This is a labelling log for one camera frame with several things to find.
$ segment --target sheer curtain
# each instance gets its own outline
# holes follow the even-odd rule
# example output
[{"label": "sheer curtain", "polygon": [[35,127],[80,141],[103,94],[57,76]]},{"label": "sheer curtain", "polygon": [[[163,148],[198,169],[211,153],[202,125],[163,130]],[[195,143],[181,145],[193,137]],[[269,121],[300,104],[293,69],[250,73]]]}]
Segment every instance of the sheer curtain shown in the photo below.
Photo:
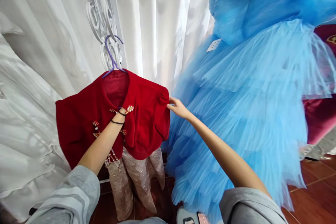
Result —
[{"label": "sheer curtain", "polygon": [[[4,35],[6,41],[60,98],[78,93],[104,72],[100,43],[86,16],[87,2],[0,0],[0,12],[23,30],[23,35]],[[211,31],[208,0],[114,2],[125,43],[122,67],[172,91],[194,49]],[[48,189],[55,186],[51,183]],[[11,211],[24,221],[26,213],[20,211],[26,209]]]}]

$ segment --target white dress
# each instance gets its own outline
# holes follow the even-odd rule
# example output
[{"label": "white dress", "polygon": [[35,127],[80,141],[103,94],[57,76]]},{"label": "white dress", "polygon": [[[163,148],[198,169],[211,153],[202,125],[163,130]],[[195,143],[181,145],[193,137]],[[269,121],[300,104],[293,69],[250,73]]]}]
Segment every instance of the white dress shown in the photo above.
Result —
[{"label": "white dress", "polygon": [[0,34],[0,200],[19,222],[70,172],[58,142],[58,99]]}]

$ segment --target clothes hanger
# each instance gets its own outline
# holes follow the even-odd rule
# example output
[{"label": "clothes hanger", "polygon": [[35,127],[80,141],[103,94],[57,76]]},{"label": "clothes hanger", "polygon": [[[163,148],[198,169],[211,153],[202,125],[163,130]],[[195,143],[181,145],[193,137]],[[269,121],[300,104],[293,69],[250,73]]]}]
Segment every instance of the clothes hanger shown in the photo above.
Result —
[{"label": "clothes hanger", "polygon": [[[124,44],[123,41],[122,41],[117,35],[114,35],[114,36],[115,36],[117,39],[119,39],[120,42],[121,42],[122,44]],[[109,54],[109,56],[110,56],[110,58],[111,58],[111,60],[112,60],[112,69],[109,70],[106,74],[104,74],[104,75],[103,75],[103,78],[105,78],[109,73],[111,73],[111,72],[114,70],[114,67],[116,67],[116,68],[117,68],[118,70],[120,70],[120,71],[126,72],[124,69],[118,67],[118,64],[117,64],[116,61],[114,60],[114,58],[113,58],[113,56],[112,56],[112,54],[111,54],[111,52],[110,52],[110,49],[109,49],[109,47],[107,46],[107,40],[109,39],[109,37],[111,37],[111,35],[108,35],[108,36],[105,38],[105,47],[106,47],[106,50],[107,50],[107,52],[108,52],[108,54]]]}]

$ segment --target tulle layer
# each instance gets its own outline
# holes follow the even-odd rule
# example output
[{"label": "tulle layer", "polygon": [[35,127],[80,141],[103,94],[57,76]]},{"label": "tulle layer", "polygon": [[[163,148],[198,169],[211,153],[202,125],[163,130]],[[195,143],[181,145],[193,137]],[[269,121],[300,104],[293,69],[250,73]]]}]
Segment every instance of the tulle layer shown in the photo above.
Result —
[{"label": "tulle layer", "polygon": [[194,72],[201,86],[236,92],[326,98],[335,89],[336,59],[331,49],[301,20],[275,24],[238,46],[218,51]]},{"label": "tulle layer", "polygon": [[[301,100],[201,88],[188,109],[243,157],[277,204],[292,209],[287,184],[304,187],[298,153],[307,130]],[[173,202],[183,201],[187,210],[216,223],[223,192],[233,185],[189,123],[172,125],[172,132],[176,141],[166,172],[176,178]]]},{"label": "tulle layer", "polygon": [[[307,142],[302,97],[335,92],[336,60],[300,20],[281,22],[239,45],[210,36],[174,95],[253,168],[277,204],[292,208],[287,184],[305,187],[299,147]],[[166,172],[173,202],[221,219],[219,202],[233,185],[195,129],[171,115]]]}]

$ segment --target red garment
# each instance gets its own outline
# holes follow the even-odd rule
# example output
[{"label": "red garment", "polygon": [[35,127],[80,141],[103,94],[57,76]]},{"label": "red garment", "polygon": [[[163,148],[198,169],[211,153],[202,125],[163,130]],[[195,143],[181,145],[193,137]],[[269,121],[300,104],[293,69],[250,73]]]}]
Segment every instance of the red garment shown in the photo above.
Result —
[{"label": "red garment", "polygon": [[[112,147],[117,159],[124,145],[135,159],[143,160],[168,139],[168,90],[128,70],[112,71],[102,78],[104,74],[78,94],[56,102],[59,142],[72,169],[119,107],[134,108],[125,118],[122,131],[126,134],[119,133]],[[99,123],[97,130],[94,122]]]},{"label": "red garment", "polygon": [[[319,26],[315,33],[336,56],[336,24]],[[307,143],[314,145],[336,125],[336,95],[328,99],[304,100],[303,104],[308,125]]]}]

